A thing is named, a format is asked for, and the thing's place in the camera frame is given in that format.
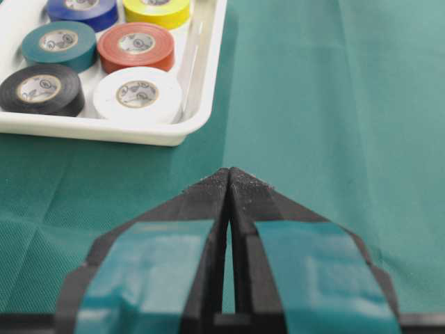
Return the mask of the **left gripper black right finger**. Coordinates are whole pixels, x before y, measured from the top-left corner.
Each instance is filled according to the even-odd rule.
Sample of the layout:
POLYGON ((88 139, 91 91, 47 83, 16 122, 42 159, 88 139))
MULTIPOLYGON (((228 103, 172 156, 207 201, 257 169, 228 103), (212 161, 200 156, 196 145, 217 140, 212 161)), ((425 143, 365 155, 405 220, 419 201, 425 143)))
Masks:
POLYGON ((253 333, 399 333, 386 272, 356 235, 229 171, 236 311, 253 333))

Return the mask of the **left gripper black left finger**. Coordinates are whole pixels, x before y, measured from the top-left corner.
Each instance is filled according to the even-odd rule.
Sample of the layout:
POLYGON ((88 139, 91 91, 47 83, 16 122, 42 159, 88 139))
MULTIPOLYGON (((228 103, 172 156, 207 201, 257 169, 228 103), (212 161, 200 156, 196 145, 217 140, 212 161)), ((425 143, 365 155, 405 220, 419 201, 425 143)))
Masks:
POLYGON ((210 333, 222 308, 229 170, 94 240, 63 283, 57 333, 210 333))

